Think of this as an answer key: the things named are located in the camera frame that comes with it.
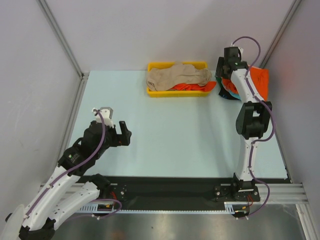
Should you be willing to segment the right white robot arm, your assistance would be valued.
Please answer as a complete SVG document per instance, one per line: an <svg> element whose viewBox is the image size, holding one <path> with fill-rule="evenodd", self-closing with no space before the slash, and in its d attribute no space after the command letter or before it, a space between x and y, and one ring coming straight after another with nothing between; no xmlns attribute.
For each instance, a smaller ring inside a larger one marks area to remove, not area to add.
<svg viewBox="0 0 320 240"><path fill-rule="evenodd" d="M258 144L263 141L269 127L272 103L263 100L251 78L249 66L242 60L241 50L236 46L224 48L215 75L234 84L242 107L235 121L236 132L240 136L238 165L230 185L216 185L214 195L219 202L259 201L254 174L255 158Z"/></svg>

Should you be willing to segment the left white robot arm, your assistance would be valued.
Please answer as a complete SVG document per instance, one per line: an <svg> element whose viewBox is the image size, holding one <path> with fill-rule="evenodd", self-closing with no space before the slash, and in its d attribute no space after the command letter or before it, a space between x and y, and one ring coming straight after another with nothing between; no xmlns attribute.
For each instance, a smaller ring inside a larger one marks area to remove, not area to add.
<svg viewBox="0 0 320 240"><path fill-rule="evenodd" d="M1 233L2 240L50 240L56 230L84 205L108 201L113 207L122 204L110 181L101 174L89 177L78 191L66 199L62 197L84 173L94 166L110 147L128 146L131 131L125 121L119 122L121 133L114 126L92 121L72 147L65 150L50 179L27 206L19 206L10 213Z"/></svg>

